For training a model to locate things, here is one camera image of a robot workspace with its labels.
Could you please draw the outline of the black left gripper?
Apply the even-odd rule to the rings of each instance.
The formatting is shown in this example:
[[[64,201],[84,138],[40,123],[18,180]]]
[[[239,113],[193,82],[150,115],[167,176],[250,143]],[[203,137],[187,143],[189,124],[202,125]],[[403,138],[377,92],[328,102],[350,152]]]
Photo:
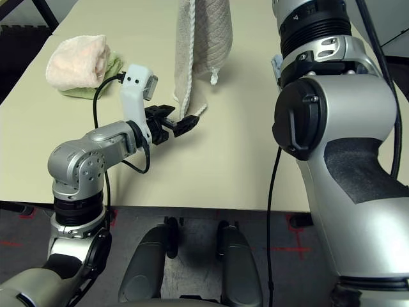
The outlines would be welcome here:
[[[169,139],[170,129],[174,137],[179,137],[191,131],[199,122],[199,117],[189,115],[182,120],[175,122],[168,118],[168,116],[175,110],[175,107],[168,105],[150,106],[144,109],[146,116],[146,123],[151,132],[151,142],[154,145],[159,145]]]

